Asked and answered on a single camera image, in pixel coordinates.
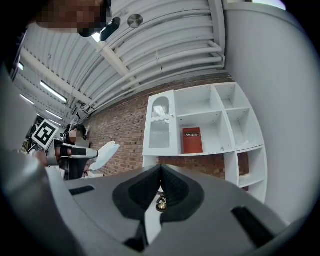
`book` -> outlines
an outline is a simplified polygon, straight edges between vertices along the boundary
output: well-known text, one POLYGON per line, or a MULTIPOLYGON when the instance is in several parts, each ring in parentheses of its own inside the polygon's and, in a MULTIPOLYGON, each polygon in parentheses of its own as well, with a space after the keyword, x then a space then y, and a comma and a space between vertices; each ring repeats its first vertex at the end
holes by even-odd
POLYGON ((183 153, 203 153, 200 128, 185 128, 183 133, 183 153))

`cabinet door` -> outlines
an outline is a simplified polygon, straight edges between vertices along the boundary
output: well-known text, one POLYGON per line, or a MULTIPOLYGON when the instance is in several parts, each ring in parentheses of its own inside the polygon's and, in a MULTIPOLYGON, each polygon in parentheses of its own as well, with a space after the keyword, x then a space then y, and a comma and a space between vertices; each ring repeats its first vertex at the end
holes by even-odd
POLYGON ((178 155, 178 129, 173 90, 149 97, 143 155, 178 155))

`corrugated metal ceiling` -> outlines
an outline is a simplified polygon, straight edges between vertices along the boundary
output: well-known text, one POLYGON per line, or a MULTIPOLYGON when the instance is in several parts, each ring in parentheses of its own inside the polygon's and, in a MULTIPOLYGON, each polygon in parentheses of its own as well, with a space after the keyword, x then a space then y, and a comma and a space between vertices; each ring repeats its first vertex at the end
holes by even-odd
MULTIPOLYGON (((215 39, 208 0, 113 0, 112 16, 121 18, 121 26, 106 42, 99 45, 110 47, 127 67, 128 72, 135 71, 157 58, 189 50, 210 48, 208 41, 215 39), (140 14, 143 17, 143 24, 136 29, 130 28, 127 24, 127 19, 132 14, 140 14)), ((110 64, 101 55, 103 49, 98 52, 92 42, 78 34, 58 33, 34 24, 27 31, 23 47, 48 70, 91 100, 123 77, 114 68, 114 63, 110 64)), ((210 57, 213 57, 210 53, 181 57, 171 61, 169 65, 210 57)), ((37 102, 38 112, 51 109, 57 115, 63 116, 63 120, 58 123, 63 126, 70 123, 71 109, 78 99, 35 70, 26 59, 21 58, 21 63, 24 64, 24 70, 19 70, 15 80, 21 92, 37 102), (67 102, 63 103, 43 89, 40 86, 41 80, 66 97, 67 102)), ((201 69, 201 67, 212 65, 213 63, 208 62, 192 68, 201 69)), ((166 65, 152 67, 133 78, 139 81, 146 74, 165 67, 166 65)), ((185 69, 188 67, 178 68, 175 72, 185 69)), ((156 78, 175 72, 163 73, 156 78)), ((133 87, 143 86, 144 83, 151 81, 152 79, 145 79, 140 83, 133 83, 133 87)), ((109 93, 120 94, 122 92, 120 88, 129 82, 129 79, 124 81, 109 93)), ((97 103, 105 101, 108 95, 104 95, 97 103)))

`red brick wall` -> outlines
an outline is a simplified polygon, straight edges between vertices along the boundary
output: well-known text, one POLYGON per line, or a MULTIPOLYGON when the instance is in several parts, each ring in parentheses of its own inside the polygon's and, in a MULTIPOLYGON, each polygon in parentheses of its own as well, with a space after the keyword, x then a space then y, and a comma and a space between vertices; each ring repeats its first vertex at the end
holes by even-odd
MULTIPOLYGON (((142 167, 143 141, 149 96, 170 90, 233 81, 232 77, 227 73, 197 76, 174 81, 140 92, 90 117, 85 122, 85 125, 90 126, 88 139, 91 142, 91 148, 99 150, 110 141, 120 144, 117 153, 100 171, 105 175, 113 175, 142 167)), ((177 157, 176 161, 185 161, 183 164, 188 165, 189 168, 200 168, 200 172, 224 178, 223 155, 201 156, 198 159, 184 157, 183 160, 177 157)))
MULTIPOLYGON (((239 154, 238 161, 239 175, 248 174, 248 153, 239 154)), ((184 157, 161 156, 159 157, 158 163, 161 165, 172 165, 186 168, 202 174, 211 175, 220 179, 225 178, 225 161, 223 154, 184 157)))

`ceiling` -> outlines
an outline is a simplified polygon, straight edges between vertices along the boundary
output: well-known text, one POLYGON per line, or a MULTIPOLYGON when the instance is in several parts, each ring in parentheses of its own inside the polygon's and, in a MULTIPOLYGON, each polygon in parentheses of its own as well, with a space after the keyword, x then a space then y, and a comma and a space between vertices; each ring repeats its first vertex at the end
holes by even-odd
POLYGON ((113 0, 112 16, 121 18, 121 26, 106 42, 33 24, 21 51, 24 70, 19 69, 14 83, 22 95, 34 102, 37 113, 65 127, 75 117, 75 103, 93 113, 163 79, 221 68, 224 46, 217 53, 207 50, 219 47, 208 44, 218 43, 209 2, 113 0), (142 25, 135 29, 127 24, 132 14, 143 17, 142 25), (165 57, 172 58, 162 63, 165 57), (44 89, 40 81, 67 101, 44 89))

